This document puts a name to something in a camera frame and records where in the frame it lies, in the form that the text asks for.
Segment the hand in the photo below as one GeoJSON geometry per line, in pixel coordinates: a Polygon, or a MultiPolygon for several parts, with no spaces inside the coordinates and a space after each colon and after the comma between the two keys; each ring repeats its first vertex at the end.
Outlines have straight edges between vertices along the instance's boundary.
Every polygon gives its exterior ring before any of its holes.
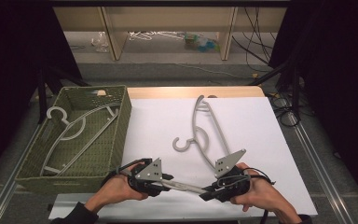
{"type": "Polygon", "coordinates": [[[86,202],[85,207],[97,214],[107,204],[121,203],[126,200],[141,201],[146,199],[147,196],[146,193],[141,193],[132,189],[128,185],[128,178],[125,175],[115,175],[86,202]]]}
{"type": "MultiPolygon", "coordinates": [[[[248,168],[245,163],[237,164],[240,169],[248,168]]],[[[248,170],[249,175],[258,175],[254,170],[248,170]]],[[[296,209],[265,179],[252,178],[248,192],[231,198],[231,203],[242,204],[242,211],[248,211],[249,207],[255,206],[275,213],[281,223],[298,223],[301,218],[296,209]]]]}

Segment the cable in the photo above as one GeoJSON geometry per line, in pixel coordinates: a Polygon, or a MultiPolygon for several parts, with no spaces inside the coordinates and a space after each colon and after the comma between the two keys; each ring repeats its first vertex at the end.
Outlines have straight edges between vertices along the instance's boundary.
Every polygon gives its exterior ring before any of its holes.
{"type": "Polygon", "coordinates": [[[270,101],[272,107],[274,107],[274,109],[273,109],[274,113],[275,114],[280,113],[280,114],[276,115],[276,118],[279,119],[279,122],[281,123],[281,125],[283,125],[285,127],[297,126],[297,124],[300,122],[300,117],[296,113],[293,112],[293,108],[289,105],[288,100],[286,98],[281,98],[281,97],[280,98],[271,98],[269,101],[270,101]],[[283,100],[284,105],[282,105],[282,106],[276,105],[275,102],[277,100],[283,100]],[[288,124],[283,121],[283,118],[285,116],[288,116],[289,113],[293,113],[296,117],[296,122],[294,124],[292,124],[292,123],[288,124]]]}
{"type": "MultiPolygon", "coordinates": [[[[270,185],[275,184],[275,182],[272,182],[269,179],[269,177],[264,172],[262,172],[261,170],[258,170],[258,169],[252,168],[252,167],[248,167],[248,168],[243,169],[243,171],[246,171],[246,170],[254,170],[254,171],[259,172],[261,175],[232,175],[232,176],[225,176],[225,177],[221,177],[221,178],[217,179],[217,182],[216,182],[217,186],[220,187],[220,188],[229,188],[231,186],[234,186],[234,185],[238,184],[241,181],[249,181],[249,177],[250,178],[264,179],[267,182],[269,182],[270,185]],[[233,179],[233,180],[231,180],[232,182],[230,181],[230,184],[224,184],[224,183],[221,184],[220,183],[222,180],[228,180],[228,179],[233,179]]],[[[260,224],[265,224],[268,217],[269,217],[269,210],[265,209],[264,214],[260,219],[260,224]]]]}
{"type": "Polygon", "coordinates": [[[140,159],[140,160],[136,160],[136,161],[132,161],[130,163],[128,163],[127,165],[121,166],[121,167],[117,167],[116,170],[111,171],[103,180],[103,182],[101,183],[101,187],[113,176],[118,175],[120,173],[120,171],[123,171],[124,169],[129,168],[130,166],[139,163],[139,162],[148,162],[151,161],[151,159],[140,159]]]}
{"type": "Polygon", "coordinates": [[[276,37],[272,33],[270,33],[270,34],[274,40],[277,40],[276,37]]]}
{"type": "Polygon", "coordinates": [[[246,39],[248,39],[249,41],[251,41],[253,44],[256,44],[256,45],[260,45],[260,46],[264,46],[264,48],[268,48],[268,49],[272,49],[272,47],[270,46],[267,46],[267,45],[263,45],[263,44],[260,44],[258,42],[255,42],[254,40],[251,40],[246,34],[245,32],[242,32],[243,36],[245,36],[246,39]]]}
{"type": "Polygon", "coordinates": [[[251,52],[251,51],[249,50],[249,46],[248,46],[248,48],[245,48],[244,46],[242,46],[242,45],[237,41],[237,39],[235,39],[234,36],[232,36],[232,39],[240,46],[240,48],[244,49],[247,53],[252,54],[252,55],[255,56],[258,60],[260,60],[262,63],[264,63],[264,64],[269,64],[269,62],[267,62],[266,60],[260,58],[260,57],[257,56],[255,53],[251,52]]]}
{"type": "Polygon", "coordinates": [[[207,70],[205,68],[201,68],[201,67],[197,67],[197,66],[183,65],[183,64],[179,64],[179,63],[174,63],[174,64],[176,64],[178,66],[182,66],[182,67],[187,67],[187,68],[195,68],[195,69],[199,69],[204,72],[209,72],[209,73],[214,73],[214,74],[223,74],[223,75],[227,75],[227,76],[231,76],[231,77],[238,77],[238,78],[244,78],[244,79],[253,78],[253,77],[239,77],[239,76],[235,76],[230,73],[227,73],[227,72],[215,72],[215,71],[207,70]]]}
{"type": "Polygon", "coordinates": [[[253,34],[256,34],[256,36],[258,37],[258,40],[260,41],[260,43],[261,43],[261,45],[262,45],[262,50],[263,50],[263,52],[264,52],[264,55],[266,56],[267,60],[269,60],[269,53],[268,53],[267,50],[263,47],[264,44],[263,44],[263,41],[262,41],[262,39],[261,39],[260,26],[258,25],[258,11],[259,11],[259,7],[256,7],[256,8],[255,8],[255,24],[253,24],[252,19],[250,18],[249,13],[248,13],[248,10],[246,9],[246,7],[245,7],[244,9],[245,9],[246,16],[248,17],[248,20],[249,20],[249,22],[251,23],[252,28],[253,28],[253,32],[252,32],[252,36],[251,36],[251,41],[252,41],[253,34]]]}

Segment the white sheet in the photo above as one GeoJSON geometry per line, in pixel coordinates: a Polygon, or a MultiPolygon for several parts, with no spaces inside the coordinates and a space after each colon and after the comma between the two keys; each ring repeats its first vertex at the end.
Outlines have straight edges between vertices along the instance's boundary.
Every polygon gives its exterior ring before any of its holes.
{"type": "MultiPolygon", "coordinates": [[[[222,128],[231,152],[245,148],[241,158],[249,166],[265,172],[275,188],[293,204],[298,213],[317,215],[304,182],[297,170],[267,98],[212,98],[210,103],[222,128]]],[[[196,145],[186,152],[177,152],[172,141],[179,137],[178,146],[192,138],[191,120],[196,99],[132,99],[131,120],[122,164],[141,158],[161,158],[163,173],[175,181],[206,187],[215,181],[213,169],[202,158],[196,145]]],[[[217,129],[209,113],[198,112],[197,125],[210,137],[208,156],[215,161],[225,156],[217,129]]],[[[91,194],[60,194],[49,218],[65,217],[77,202],[85,202],[91,194]]],[[[106,206],[100,211],[101,221],[189,221],[229,220],[261,217],[263,211],[241,206],[205,202],[197,194],[170,190],[142,202],[126,201],[106,206]]]]}

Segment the black sleeve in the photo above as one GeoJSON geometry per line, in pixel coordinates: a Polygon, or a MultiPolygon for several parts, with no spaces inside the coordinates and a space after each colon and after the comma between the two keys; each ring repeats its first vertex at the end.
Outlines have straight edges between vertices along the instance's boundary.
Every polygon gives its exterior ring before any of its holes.
{"type": "Polygon", "coordinates": [[[307,215],[298,215],[301,218],[301,222],[298,224],[312,224],[312,219],[307,215]]]}
{"type": "Polygon", "coordinates": [[[65,218],[55,218],[50,224],[93,224],[98,216],[89,211],[83,203],[77,203],[74,210],[65,218]]]}

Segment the green woven basket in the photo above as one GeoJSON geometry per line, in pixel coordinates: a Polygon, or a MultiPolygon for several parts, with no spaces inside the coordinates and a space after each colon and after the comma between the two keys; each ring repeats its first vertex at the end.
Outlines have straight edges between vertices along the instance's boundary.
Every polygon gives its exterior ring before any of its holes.
{"type": "MultiPolygon", "coordinates": [[[[118,103],[116,119],[99,135],[88,149],[60,176],[45,171],[40,175],[52,145],[65,130],[62,112],[51,111],[45,119],[16,176],[16,182],[31,192],[43,194],[85,193],[99,189],[104,177],[121,164],[127,129],[131,116],[131,101],[125,86],[62,88],[53,106],[61,107],[72,122],[97,107],[118,103]]],[[[60,141],[53,150],[47,166],[61,170],[90,139],[109,121],[112,115],[104,108],[86,116],[83,132],[74,139],[60,141]]],[[[81,130],[77,122],[64,137],[81,130]]]]}

